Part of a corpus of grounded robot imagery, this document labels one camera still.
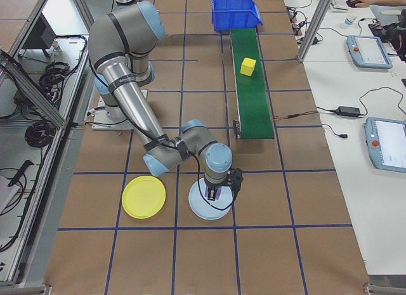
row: black strap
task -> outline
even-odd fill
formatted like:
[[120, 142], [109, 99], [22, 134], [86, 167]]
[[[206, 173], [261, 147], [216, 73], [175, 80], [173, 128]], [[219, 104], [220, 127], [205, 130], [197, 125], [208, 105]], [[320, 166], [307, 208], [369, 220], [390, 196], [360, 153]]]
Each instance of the black strap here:
[[126, 35], [125, 35], [119, 21], [117, 20], [117, 18], [112, 13], [107, 14], [107, 16], [111, 19], [111, 21], [114, 24], [115, 29], [119, 33], [119, 36], [120, 36], [121, 41], [122, 41], [122, 45], [124, 46], [124, 52], [129, 53], [128, 40], [127, 40], [127, 37], [126, 37]]
[[148, 152], [151, 149], [154, 149], [156, 146], [165, 143], [166, 141], [169, 141], [169, 138], [167, 137], [166, 133], [164, 133], [161, 136], [158, 136], [157, 138], [154, 138], [152, 141], [149, 143], [146, 143], [144, 145], [144, 149]]
[[208, 146], [217, 143], [217, 141], [210, 141], [209, 143], [205, 144], [200, 150], [199, 152], [197, 152], [197, 155], [200, 156], [200, 154], [203, 152], [204, 149], [206, 149]]
[[129, 82], [136, 82], [135, 74], [127, 74], [116, 79], [114, 82], [108, 85], [108, 91], [110, 93], [113, 93], [116, 89], [125, 84], [128, 84]]
[[171, 140], [171, 142], [178, 149], [178, 152], [179, 152], [182, 160], [183, 161], [187, 160], [190, 155], [189, 155], [189, 149], [188, 149], [185, 141], [183, 141], [180, 136], [177, 136], [173, 140]]

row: power adapter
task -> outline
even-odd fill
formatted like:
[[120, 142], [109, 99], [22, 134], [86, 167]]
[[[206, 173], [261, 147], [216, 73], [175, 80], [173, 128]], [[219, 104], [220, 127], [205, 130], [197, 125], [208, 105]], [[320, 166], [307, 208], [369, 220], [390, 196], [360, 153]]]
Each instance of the power adapter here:
[[359, 117], [360, 115], [362, 115], [360, 109], [356, 107], [340, 106], [335, 110], [331, 110], [331, 112], [340, 116], [348, 116], [348, 117]]

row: power cord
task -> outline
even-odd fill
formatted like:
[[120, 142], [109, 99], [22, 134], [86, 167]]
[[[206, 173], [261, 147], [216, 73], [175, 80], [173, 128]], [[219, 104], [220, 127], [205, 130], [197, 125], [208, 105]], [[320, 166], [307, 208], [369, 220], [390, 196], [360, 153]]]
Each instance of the power cord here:
[[322, 125], [323, 125], [323, 126], [327, 126], [328, 128], [330, 128], [330, 130], [332, 131], [332, 133], [333, 133], [335, 136], [339, 137], [339, 138], [347, 138], [347, 137], [348, 137], [348, 134], [345, 134], [345, 133], [344, 133], [344, 134], [337, 134], [329, 124], [322, 124]]

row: desk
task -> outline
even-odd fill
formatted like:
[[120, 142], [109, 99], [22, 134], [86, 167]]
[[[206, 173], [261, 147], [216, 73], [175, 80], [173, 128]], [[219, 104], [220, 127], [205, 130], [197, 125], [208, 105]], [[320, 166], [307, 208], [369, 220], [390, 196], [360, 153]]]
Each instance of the desk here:
[[[312, 15], [318, 0], [303, 12]], [[287, 5], [303, 6], [309, 0], [285, 0]], [[359, 9], [359, 18], [374, 18], [369, 8]], [[342, 34], [359, 34], [356, 24], [343, 29], [346, 13], [327, 12], [321, 27], [332, 27]], [[362, 34], [370, 36], [368, 21], [361, 22]], [[346, 39], [331, 30], [319, 31], [324, 41], [312, 46], [304, 60], [316, 105], [337, 108], [340, 105], [363, 107], [358, 99], [370, 89], [389, 86], [406, 92], [401, 78], [406, 77], [406, 65], [394, 57], [390, 70], [357, 68], [351, 61]], [[388, 89], [369, 93], [363, 101], [368, 116], [404, 120], [396, 107], [400, 95]], [[342, 118], [320, 113], [320, 120], [337, 133], [347, 133], [343, 140], [326, 128], [325, 135], [350, 213], [358, 245], [369, 275], [399, 275], [406, 273], [406, 175], [375, 169], [365, 146], [363, 119]]]

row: metal frame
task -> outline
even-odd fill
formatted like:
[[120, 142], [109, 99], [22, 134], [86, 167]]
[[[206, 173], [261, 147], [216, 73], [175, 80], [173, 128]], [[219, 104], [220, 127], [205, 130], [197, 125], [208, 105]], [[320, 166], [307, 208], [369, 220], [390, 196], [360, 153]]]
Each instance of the metal frame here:
[[317, 4], [316, 11], [311, 18], [310, 25], [306, 30], [305, 37], [303, 38], [303, 42], [299, 48], [299, 53], [297, 55], [297, 59], [299, 62], [303, 62], [305, 60], [306, 54], [310, 49], [310, 46], [313, 44], [313, 40], [316, 37], [317, 30], [322, 24], [325, 14], [329, 9], [330, 2], [332, 0], [320, 0]]

